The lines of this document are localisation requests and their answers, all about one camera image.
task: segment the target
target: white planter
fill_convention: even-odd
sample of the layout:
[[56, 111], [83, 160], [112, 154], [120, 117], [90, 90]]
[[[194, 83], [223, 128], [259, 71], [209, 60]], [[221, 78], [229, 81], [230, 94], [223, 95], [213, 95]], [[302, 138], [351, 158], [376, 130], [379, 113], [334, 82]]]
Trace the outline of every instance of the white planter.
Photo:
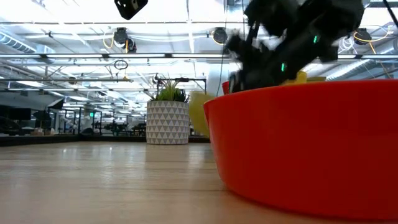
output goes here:
[[150, 101], [147, 104], [148, 144], [188, 144], [188, 103]]

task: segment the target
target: cable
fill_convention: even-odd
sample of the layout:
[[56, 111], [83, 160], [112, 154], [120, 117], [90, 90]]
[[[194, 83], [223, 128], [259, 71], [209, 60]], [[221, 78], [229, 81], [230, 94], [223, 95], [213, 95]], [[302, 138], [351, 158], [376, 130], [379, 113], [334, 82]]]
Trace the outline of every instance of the cable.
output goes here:
[[377, 40], [363, 40], [363, 39], [360, 39], [360, 38], [356, 37], [356, 34], [358, 32], [354, 33], [354, 38], [357, 39], [357, 40], [360, 40], [362, 42], [367, 42], [367, 43], [377, 42], [377, 41], [385, 39], [390, 34], [389, 31], [390, 31], [390, 27], [388, 27], [388, 31], [386, 32], [386, 35], [384, 37], [381, 37], [380, 39], [377, 39]]
[[[369, 45], [371, 46], [373, 53], [374, 53], [374, 54], [377, 54], [376, 51], [375, 51], [375, 49], [374, 49], [374, 47], [373, 47], [373, 44], [372, 44], [372, 43], [369, 43]], [[381, 64], [381, 67], [383, 67], [383, 70], [384, 70], [384, 72], [386, 73], [386, 75], [388, 75], [389, 78], [392, 78], [392, 77], [391, 77], [391, 74], [388, 73], [388, 71], [387, 71], [387, 69], [385, 68], [385, 66], [383, 65], [383, 63], [380, 62], [380, 64]]]
[[386, 8], [388, 10], [388, 13], [390, 14], [392, 20], [394, 21], [394, 23], [396, 24], [396, 26], [398, 27], [398, 20], [396, 18], [396, 15], [394, 14], [394, 12], [392, 11], [390, 4], [388, 4], [387, 0], [383, 0], [384, 5], [386, 5]]
[[[225, 31], [226, 31], [226, 25], [227, 25], [227, 12], [228, 12], [228, 4], [226, 5], [225, 9]], [[218, 96], [218, 92], [220, 91], [221, 87], [221, 78], [223, 76], [223, 64], [224, 64], [224, 47], [225, 47], [225, 42], [223, 43], [223, 53], [221, 54], [221, 70], [220, 70], [220, 80], [218, 81], [218, 88], [217, 88], [217, 94], [216, 97]]]
[[354, 47], [354, 40], [351, 38], [347, 38], [347, 39], [340, 39], [340, 41], [338, 42], [339, 47], [342, 49], [341, 51], [339, 51], [338, 53], [342, 53], [346, 50], [350, 50]]
[[105, 42], [105, 35], [106, 35], [106, 32], [104, 32], [104, 38], [102, 39], [103, 42], [104, 42], [104, 46], [105, 46], [107, 49], [111, 49], [111, 48], [113, 47], [113, 42], [114, 42], [114, 32], [113, 32], [113, 35], [112, 35], [111, 46], [108, 46], [108, 45], [106, 44], [106, 42]]

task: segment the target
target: desk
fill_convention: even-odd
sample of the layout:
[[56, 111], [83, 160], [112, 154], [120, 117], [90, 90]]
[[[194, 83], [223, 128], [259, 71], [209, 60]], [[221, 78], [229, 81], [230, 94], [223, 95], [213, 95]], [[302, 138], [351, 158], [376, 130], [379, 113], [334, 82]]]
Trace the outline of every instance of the desk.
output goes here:
[[231, 193], [209, 144], [3, 147], [0, 169], [2, 223], [361, 223], [285, 213]]

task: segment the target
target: red bowl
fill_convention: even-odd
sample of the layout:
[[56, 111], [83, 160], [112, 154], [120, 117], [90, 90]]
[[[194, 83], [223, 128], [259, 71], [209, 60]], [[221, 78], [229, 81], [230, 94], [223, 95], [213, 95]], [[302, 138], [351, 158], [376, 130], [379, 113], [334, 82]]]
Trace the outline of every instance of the red bowl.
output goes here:
[[218, 172], [295, 212], [398, 220], [398, 80], [277, 86], [207, 102]]
[[224, 95], [229, 94], [229, 81], [223, 82], [223, 93]]

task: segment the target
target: green plant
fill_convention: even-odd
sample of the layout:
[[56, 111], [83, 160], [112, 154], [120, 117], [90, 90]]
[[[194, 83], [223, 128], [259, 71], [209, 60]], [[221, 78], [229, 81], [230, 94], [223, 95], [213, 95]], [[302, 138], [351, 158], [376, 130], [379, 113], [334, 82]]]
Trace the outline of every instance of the green plant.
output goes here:
[[176, 88], [178, 82], [168, 80], [164, 83], [163, 89], [156, 96], [152, 96], [150, 101], [178, 101], [188, 103], [189, 97], [185, 93], [185, 90]]

